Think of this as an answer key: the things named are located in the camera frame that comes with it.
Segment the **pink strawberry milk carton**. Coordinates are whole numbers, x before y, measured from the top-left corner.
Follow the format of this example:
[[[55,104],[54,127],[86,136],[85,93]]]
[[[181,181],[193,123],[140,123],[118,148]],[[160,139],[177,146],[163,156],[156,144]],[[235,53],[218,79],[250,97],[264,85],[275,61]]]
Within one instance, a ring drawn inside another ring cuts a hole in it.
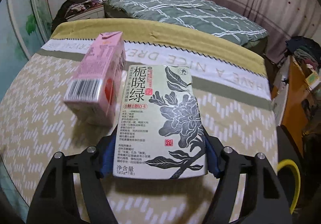
[[[77,67],[63,102],[82,122],[111,126],[125,64],[121,31],[101,33]]]

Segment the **patterned table cloth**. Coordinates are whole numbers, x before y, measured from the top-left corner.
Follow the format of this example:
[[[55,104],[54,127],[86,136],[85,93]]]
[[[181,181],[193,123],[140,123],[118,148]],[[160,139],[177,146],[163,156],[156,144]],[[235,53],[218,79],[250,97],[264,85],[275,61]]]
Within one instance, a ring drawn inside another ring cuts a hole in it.
[[[187,66],[207,132],[277,165],[277,133],[263,59],[234,43],[178,25],[92,19],[59,25],[20,68],[1,100],[1,192],[25,219],[52,155],[75,154],[109,134],[63,104],[78,63],[100,33],[122,31],[128,63]]]

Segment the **clothes pile on desk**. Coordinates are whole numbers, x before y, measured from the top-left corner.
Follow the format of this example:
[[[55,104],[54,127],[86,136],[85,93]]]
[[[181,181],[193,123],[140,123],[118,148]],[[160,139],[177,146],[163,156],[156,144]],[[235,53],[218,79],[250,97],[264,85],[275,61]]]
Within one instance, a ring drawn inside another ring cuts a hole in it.
[[[286,41],[286,56],[294,55],[301,61],[308,61],[308,64],[318,72],[320,69],[320,45],[313,39],[303,36],[293,36]]]

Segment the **wooden side desk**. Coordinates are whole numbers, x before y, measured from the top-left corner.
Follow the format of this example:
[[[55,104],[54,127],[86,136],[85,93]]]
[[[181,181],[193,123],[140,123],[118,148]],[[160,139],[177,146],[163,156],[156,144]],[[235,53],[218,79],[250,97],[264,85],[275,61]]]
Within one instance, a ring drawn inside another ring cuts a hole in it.
[[[294,57],[288,56],[276,74],[273,82],[271,97],[285,96],[278,106],[282,108],[278,115],[277,124],[286,128],[293,145],[303,154],[303,129],[308,124],[308,118],[302,107],[302,101],[311,96],[306,82],[306,76]]]

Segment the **white floral tea box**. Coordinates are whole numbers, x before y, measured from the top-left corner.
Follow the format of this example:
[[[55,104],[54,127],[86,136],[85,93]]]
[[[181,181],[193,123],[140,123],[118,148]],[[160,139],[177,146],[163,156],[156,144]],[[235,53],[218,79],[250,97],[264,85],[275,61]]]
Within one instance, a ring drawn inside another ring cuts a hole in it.
[[[120,106],[113,175],[164,180],[206,173],[204,130],[190,69],[130,65]]]

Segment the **sliding wardrobe door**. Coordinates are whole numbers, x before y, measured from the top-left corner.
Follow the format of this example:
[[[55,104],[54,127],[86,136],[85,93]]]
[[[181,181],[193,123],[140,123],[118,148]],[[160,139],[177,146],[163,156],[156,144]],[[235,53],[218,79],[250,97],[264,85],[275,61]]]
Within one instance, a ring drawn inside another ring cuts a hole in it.
[[[1,97],[51,29],[48,0],[1,0]]]

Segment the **dark clothes on nightstand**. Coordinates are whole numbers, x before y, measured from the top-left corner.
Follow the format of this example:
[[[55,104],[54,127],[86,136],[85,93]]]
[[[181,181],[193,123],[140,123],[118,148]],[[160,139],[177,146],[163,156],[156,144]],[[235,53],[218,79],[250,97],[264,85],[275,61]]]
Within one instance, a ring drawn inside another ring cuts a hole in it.
[[[100,0],[67,0],[58,10],[56,17],[52,21],[51,32],[53,32],[58,25],[67,22],[67,18],[74,14],[90,9],[99,5]]]

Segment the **white nightstand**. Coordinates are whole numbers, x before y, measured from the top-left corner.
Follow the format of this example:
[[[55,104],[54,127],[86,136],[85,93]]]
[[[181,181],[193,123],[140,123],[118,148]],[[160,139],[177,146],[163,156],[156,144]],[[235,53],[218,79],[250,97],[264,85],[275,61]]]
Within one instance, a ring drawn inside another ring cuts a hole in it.
[[[105,18],[105,11],[102,4],[91,7],[80,13],[74,14],[66,18],[67,21],[83,20],[83,19],[97,19]]]

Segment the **yellow rimmed trash bin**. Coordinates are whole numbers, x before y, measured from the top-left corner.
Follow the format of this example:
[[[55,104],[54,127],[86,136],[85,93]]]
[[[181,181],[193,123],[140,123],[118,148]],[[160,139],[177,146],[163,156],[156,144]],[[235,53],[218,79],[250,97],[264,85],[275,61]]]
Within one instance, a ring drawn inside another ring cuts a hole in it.
[[[290,212],[293,214],[297,206],[301,189],[299,167],[293,160],[281,160],[277,165],[277,177],[286,194]]]

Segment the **green checked duvet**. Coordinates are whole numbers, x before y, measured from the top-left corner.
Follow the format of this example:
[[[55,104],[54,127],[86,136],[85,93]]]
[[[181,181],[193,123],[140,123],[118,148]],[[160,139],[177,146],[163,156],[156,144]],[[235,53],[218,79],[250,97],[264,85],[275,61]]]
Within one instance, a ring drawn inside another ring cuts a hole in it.
[[[265,28],[210,0],[106,0],[111,18],[175,24],[244,46],[267,38]]]

